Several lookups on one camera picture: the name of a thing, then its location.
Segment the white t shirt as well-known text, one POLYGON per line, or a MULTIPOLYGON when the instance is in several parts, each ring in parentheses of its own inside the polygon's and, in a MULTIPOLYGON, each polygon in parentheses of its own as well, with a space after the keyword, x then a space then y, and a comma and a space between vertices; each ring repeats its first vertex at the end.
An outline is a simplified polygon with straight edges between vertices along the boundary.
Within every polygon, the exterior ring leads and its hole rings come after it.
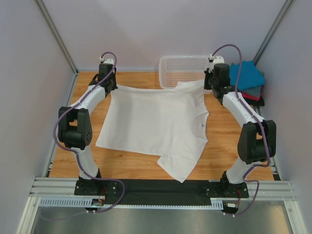
POLYGON ((120 86, 111 93, 96 146, 158 156, 158 165, 184 182, 208 142, 204 94, 202 80, 162 90, 120 86))

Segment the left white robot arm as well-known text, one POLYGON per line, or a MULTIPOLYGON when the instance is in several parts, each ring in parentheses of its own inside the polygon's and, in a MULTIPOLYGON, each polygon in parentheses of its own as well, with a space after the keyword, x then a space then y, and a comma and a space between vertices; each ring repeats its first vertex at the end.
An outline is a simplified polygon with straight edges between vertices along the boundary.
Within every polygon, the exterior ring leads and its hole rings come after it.
POLYGON ((56 144, 71 152, 78 164, 79 178, 88 180, 85 185, 90 195, 102 191, 100 170, 91 151, 93 130, 90 114, 111 91, 117 89, 116 62, 101 60, 99 72, 90 82, 86 92, 69 107, 61 107, 54 126, 56 144))

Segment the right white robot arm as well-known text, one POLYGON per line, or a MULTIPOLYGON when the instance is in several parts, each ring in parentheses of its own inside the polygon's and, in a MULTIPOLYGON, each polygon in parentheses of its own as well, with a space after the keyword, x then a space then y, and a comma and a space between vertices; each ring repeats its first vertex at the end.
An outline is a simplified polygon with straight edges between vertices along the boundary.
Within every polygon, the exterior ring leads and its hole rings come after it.
POLYGON ((225 172, 227 180, 220 183, 220 192, 227 197, 237 191, 237 184, 246 182, 256 167, 269 167, 276 152, 276 123, 265 120, 245 101, 242 94, 230 85, 230 67, 213 64, 205 71, 204 88, 227 108, 241 127, 237 144, 238 159, 225 172))

